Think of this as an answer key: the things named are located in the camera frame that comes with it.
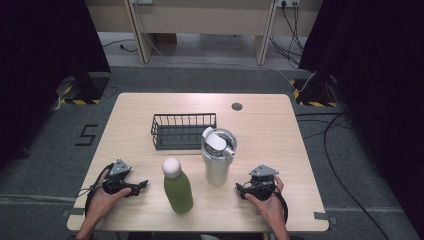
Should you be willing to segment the dark wire basket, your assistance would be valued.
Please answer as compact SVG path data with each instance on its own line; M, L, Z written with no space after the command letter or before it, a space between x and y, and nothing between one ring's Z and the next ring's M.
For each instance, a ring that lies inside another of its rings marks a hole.
M208 127L217 127L215 113L154 114L150 133L156 150L198 150Z

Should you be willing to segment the person's left hand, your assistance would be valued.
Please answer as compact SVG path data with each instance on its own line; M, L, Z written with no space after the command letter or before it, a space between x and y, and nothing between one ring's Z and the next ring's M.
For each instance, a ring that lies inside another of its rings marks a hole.
M124 198L131 192L130 188L124 188L117 193L108 194L100 186L94 192L88 207L86 219L99 222L121 198Z

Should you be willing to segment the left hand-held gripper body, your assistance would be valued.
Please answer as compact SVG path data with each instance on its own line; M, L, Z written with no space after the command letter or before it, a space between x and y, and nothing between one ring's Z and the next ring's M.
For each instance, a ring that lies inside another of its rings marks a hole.
M115 194L125 188L131 188L125 182L126 176L130 173L131 167L122 159L117 159L111 164L109 172L102 182L103 190L108 194Z

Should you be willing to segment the white tumbler with lid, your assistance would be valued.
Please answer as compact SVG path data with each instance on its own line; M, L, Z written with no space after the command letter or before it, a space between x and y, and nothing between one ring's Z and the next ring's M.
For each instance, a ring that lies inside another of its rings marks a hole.
M228 130L206 128L202 133L202 159L206 167L206 180L213 186L223 185L228 178L237 149L237 139Z

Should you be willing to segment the grey tape strip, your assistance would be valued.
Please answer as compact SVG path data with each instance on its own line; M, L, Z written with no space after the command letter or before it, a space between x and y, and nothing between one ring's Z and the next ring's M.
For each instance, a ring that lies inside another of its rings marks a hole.
M84 215L85 210L83 208L71 208L71 209L65 209L62 212L63 217L69 217L71 215Z
M314 212L314 218L317 220L327 220L330 225L338 224L337 218L330 216L328 213Z

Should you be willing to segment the light wooden desk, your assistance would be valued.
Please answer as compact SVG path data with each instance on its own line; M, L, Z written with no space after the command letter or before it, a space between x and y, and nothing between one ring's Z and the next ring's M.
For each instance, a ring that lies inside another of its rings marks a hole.
M140 62L150 61L154 34L243 35L253 38L262 65L271 36L310 34L323 0L300 0L279 8L278 0L85 0L99 32L135 37Z

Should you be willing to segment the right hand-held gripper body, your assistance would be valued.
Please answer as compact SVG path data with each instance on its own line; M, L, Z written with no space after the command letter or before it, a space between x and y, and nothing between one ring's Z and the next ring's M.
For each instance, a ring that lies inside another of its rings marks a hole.
M278 170L264 164L258 165L249 172L251 179L249 180L248 192L260 201L267 200L275 191L274 176L278 173Z

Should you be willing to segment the stand base with hazard tape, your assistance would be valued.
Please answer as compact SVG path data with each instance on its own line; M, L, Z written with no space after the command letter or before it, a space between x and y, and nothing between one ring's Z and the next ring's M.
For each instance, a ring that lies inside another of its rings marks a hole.
M97 105L108 85L110 74L91 72L86 79L66 77L57 88L58 104Z
M293 88L295 101L300 106L312 107L336 107L335 97L327 85L324 85L318 91L308 89L307 79L293 79L290 81Z

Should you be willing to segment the dark curtain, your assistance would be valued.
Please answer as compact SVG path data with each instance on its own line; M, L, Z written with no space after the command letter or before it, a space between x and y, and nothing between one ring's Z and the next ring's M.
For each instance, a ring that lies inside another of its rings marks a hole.
M85 0L0 0L0 169L30 141L66 77L109 70Z
M322 0L300 66L336 78L367 150L424 238L424 0Z

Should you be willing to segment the person's right hand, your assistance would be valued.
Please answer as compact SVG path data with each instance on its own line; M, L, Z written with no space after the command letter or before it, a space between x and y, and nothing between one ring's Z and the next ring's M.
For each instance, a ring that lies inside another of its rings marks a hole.
M274 176L277 187L271 196L265 200L260 201L254 195L247 194L247 200L252 202L258 211L258 214L263 217L265 222L271 227L272 225L285 225L284 207L280 201L281 191L284 184L278 176Z

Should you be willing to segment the green bottle with white cap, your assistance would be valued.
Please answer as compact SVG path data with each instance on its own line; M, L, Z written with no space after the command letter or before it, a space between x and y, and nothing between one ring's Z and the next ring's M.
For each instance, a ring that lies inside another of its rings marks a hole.
M193 207L190 181L176 158L167 158L162 163L164 191L174 212L185 214Z

